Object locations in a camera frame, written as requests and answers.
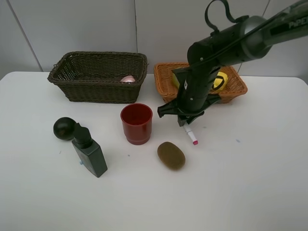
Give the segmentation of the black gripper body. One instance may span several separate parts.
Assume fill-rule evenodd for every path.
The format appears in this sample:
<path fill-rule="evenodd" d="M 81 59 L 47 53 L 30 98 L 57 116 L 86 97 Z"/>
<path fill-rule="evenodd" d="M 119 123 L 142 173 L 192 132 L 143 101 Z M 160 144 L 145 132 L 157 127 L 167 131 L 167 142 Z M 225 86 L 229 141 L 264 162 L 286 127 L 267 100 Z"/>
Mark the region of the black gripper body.
<path fill-rule="evenodd" d="M 160 118 L 164 115 L 196 116 L 203 113 L 207 108 L 220 100 L 221 98 L 218 94 L 209 94 L 200 109 L 185 109 L 184 106 L 180 106 L 177 99 L 173 99 L 172 101 L 159 106 L 157 112 Z"/>

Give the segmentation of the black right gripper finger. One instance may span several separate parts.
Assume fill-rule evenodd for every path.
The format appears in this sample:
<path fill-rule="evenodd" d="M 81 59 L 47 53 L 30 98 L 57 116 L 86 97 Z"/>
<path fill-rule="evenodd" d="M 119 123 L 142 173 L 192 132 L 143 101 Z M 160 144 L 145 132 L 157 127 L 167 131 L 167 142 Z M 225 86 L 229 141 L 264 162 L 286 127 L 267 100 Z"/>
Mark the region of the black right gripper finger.
<path fill-rule="evenodd" d="M 193 117 L 189 115 L 178 115 L 178 124 L 180 127 L 183 127 L 185 124 L 190 124 Z"/>

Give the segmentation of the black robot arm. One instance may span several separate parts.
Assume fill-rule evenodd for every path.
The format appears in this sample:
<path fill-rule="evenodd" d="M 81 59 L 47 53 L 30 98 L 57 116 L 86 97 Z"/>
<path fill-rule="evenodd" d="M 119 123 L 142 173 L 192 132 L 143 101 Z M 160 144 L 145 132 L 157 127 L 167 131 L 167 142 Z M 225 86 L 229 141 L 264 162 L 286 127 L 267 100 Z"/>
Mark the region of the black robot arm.
<path fill-rule="evenodd" d="M 288 6 L 269 19 L 248 15 L 235 19 L 228 2 L 222 3 L 227 19 L 234 25 L 219 30 L 205 12 L 205 22 L 213 32 L 189 47 L 189 66 L 173 70 L 180 84 L 177 97 L 157 109 L 159 117 L 177 115 L 181 127 L 192 123 L 220 100 L 218 95 L 210 93 L 210 89 L 221 67 L 261 59 L 273 45 L 308 34 L 306 0 Z"/>

